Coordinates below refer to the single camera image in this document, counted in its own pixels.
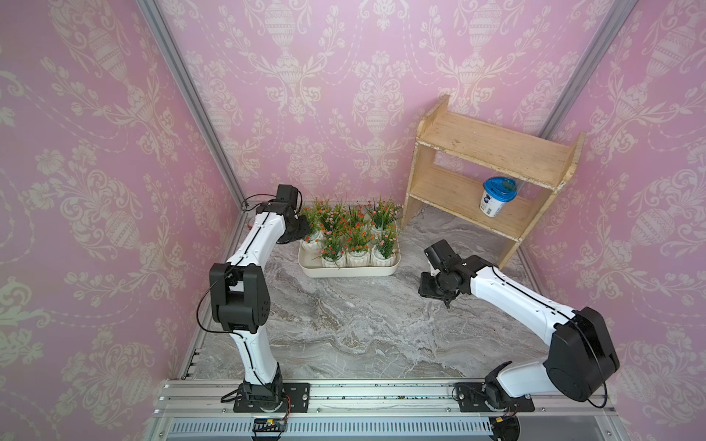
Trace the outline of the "orange flower pot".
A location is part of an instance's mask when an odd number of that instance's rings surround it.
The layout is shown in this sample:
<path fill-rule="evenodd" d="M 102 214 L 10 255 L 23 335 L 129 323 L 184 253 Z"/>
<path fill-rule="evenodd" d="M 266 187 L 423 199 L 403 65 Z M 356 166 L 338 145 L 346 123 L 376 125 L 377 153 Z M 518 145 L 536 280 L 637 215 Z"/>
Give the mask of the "orange flower pot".
<path fill-rule="evenodd" d="M 345 257 L 350 268 L 363 268 L 371 262 L 372 234 L 363 222 L 349 227 L 345 235 Z"/>
<path fill-rule="evenodd" d="M 321 215 L 325 211 L 327 203 L 324 200 L 315 198 L 314 201 L 303 208 L 303 215 L 310 225 L 310 233 L 307 233 L 302 240 L 302 248 L 308 252 L 318 252 L 321 249 L 324 234 L 322 232 Z"/>

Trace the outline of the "pink flower pot mid-right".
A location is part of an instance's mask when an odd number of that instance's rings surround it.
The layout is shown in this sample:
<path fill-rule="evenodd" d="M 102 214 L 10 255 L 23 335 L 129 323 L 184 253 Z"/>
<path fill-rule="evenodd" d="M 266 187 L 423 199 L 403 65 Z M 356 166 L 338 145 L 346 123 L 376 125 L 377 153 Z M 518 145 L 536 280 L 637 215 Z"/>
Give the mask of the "pink flower pot mid-right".
<path fill-rule="evenodd" d="M 318 257 L 323 268 L 343 268 L 346 265 L 345 244 L 339 233 L 325 233 L 320 244 Z"/>

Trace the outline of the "red flower pot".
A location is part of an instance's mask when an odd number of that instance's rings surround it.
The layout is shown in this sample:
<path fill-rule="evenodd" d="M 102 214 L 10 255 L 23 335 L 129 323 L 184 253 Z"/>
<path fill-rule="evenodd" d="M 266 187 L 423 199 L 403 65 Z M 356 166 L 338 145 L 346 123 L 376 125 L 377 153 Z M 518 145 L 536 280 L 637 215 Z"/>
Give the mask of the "red flower pot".
<path fill-rule="evenodd" d="M 366 230 L 366 208 L 360 205 L 351 205 L 347 208 L 347 227 L 350 230 Z"/>

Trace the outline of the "orange flower pot front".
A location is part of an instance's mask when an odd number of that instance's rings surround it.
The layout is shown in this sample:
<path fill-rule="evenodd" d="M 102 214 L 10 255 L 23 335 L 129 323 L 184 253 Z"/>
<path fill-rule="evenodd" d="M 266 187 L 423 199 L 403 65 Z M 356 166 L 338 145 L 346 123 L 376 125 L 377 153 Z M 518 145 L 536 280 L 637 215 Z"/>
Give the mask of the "orange flower pot front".
<path fill-rule="evenodd" d="M 345 257 L 350 268 L 363 268 L 371 262 L 372 234 L 363 222 L 349 227 L 345 235 Z"/>

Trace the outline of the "large pink flower pot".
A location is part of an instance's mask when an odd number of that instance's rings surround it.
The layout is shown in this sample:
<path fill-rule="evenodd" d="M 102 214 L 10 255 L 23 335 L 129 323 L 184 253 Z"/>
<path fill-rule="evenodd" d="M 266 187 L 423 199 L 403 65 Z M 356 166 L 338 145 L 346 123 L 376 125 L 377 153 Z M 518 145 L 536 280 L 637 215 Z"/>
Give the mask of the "large pink flower pot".
<path fill-rule="evenodd" d="M 323 233 L 334 233 L 344 227 L 347 216 L 346 205 L 341 203 L 332 205 L 329 200 L 323 200 L 316 202 L 315 208 L 318 226 Z"/>

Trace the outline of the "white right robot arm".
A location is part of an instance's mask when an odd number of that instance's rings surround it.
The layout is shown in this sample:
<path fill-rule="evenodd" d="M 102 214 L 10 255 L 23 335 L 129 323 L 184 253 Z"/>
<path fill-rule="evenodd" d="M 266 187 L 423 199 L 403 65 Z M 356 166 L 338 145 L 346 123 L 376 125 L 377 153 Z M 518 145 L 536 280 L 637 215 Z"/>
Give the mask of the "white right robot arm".
<path fill-rule="evenodd" d="M 552 301 L 478 255 L 460 257 L 445 240 L 424 254 L 430 270 L 420 276 L 421 297 L 449 305 L 461 294 L 473 295 L 522 323 L 548 347 L 544 359 L 517 366 L 505 362 L 485 376 L 484 394 L 491 408 L 507 410 L 522 397 L 553 391 L 587 402 L 619 371 L 619 357 L 598 311 Z"/>

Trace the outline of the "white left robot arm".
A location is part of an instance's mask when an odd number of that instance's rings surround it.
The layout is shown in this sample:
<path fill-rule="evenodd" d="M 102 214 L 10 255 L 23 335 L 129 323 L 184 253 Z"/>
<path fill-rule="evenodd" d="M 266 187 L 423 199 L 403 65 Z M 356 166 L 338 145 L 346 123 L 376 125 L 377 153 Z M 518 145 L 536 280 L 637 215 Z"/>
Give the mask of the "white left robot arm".
<path fill-rule="evenodd" d="M 302 240 L 311 232 L 301 214 L 303 198 L 292 185 L 257 207 L 253 228 L 234 255 L 214 264 L 209 273 L 211 316 L 222 334 L 236 343 L 245 374 L 236 390 L 244 406 L 277 412 L 286 405 L 279 363 L 271 353 L 266 322 L 270 293 L 265 266 L 274 247 Z"/>

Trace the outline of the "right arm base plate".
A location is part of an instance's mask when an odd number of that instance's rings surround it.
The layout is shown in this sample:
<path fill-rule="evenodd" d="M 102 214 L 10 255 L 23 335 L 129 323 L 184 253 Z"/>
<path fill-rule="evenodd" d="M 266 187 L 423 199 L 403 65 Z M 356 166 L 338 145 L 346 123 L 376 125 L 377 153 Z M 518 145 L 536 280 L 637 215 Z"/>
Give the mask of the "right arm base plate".
<path fill-rule="evenodd" d="M 510 398 L 504 404 L 494 404 L 485 393 L 482 382 L 457 382 L 450 393 L 462 413 L 532 413 L 535 406 L 531 398 Z"/>

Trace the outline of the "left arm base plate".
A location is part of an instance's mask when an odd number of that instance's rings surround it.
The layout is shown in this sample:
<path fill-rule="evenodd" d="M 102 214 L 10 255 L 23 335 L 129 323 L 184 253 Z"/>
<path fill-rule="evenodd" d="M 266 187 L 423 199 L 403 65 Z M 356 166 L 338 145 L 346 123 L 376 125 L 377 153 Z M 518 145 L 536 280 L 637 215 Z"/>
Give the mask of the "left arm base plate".
<path fill-rule="evenodd" d="M 262 386 L 244 382 L 237 389 L 235 413 L 307 413 L 311 384 L 285 382 Z"/>

